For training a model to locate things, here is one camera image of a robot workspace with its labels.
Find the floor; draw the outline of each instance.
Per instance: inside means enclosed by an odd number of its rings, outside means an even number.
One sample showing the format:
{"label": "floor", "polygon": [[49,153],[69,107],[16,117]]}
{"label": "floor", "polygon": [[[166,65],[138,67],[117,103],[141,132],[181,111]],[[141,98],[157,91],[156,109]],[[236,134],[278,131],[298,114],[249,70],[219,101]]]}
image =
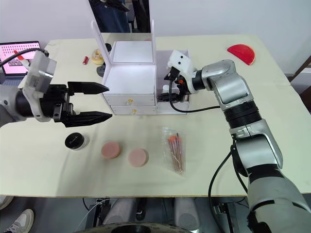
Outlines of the floor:
{"label": "floor", "polygon": [[[311,206],[311,194],[304,195],[307,203]],[[234,202],[241,200],[239,197],[218,198],[216,202]],[[87,206],[94,204],[96,199],[85,199]],[[196,198],[195,203],[201,221],[200,232],[218,232],[211,217],[207,198]],[[234,204],[236,208],[237,221],[241,233],[250,233],[246,216],[248,208]],[[35,212],[35,222],[30,233],[72,233],[87,214],[81,198],[27,198],[15,197],[11,204],[0,211],[0,232],[9,227],[19,214],[31,208]],[[158,222],[173,224],[173,200],[171,198],[149,198],[146,206],[146,222]],[[85,228],[86,218],[77,230]]]}

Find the sneaker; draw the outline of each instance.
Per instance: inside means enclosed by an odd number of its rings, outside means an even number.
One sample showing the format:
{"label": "sneaker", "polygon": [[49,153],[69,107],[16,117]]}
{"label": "sneaker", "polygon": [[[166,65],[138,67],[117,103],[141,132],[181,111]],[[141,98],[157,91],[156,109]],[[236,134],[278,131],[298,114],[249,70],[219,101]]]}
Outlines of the sneaker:
{"label": "sneaker", "polygon": [[34,223],[34,212],[31,209],[24,210],[15,222],[4,233],[28,233]]}
{"label": "sneaker", "polygon": [[3,196],[3,195],[0,195],[0,210],[2,210],[5,207],[7,207],[11,203],[13,198],[14,198],[14,196]]}

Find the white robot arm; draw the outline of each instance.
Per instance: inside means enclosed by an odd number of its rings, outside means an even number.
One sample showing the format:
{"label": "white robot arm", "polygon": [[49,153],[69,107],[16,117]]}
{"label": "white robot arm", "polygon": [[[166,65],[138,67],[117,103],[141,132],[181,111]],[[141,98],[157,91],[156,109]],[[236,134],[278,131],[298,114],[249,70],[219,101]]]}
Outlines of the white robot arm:
{"label": "white robot arm", "polygon": [[281,151],[234,62],[222,60],[197,70],[188,57],[174,51],[168,67],[171,71],[166,79],[170,87],[177,83],[180,95],[201,89],[214,91],[234,140],[234,167],[249,179],[249,228],[255,233],[310,232],[311,210],[296,186],[280,171]]}

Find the plastic bag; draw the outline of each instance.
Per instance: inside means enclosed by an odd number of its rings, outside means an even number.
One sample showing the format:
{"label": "plastic bag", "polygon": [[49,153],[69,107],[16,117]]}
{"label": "plastic bag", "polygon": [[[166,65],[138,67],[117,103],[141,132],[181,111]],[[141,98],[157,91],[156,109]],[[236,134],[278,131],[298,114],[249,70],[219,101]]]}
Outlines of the plastic bag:
{"label": "plastic bag", "polygon": [[179,175],[185,175],[185,135],[167,127],[163,127],[162,134],[166,167]]}

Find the drawer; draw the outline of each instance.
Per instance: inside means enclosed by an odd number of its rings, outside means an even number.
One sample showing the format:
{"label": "drawer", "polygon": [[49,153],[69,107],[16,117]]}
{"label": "drawer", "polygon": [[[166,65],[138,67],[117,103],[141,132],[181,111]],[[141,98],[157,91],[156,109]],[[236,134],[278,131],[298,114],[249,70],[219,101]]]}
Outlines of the drawer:
{"label": "drawer", "polygon": [[155,96],[149,95],[105,95],[110,106],[154,106]]}
{"label": "drawer", "polygon": [[155,106],[111,106],[116,115],[153,115],[156,114]]}

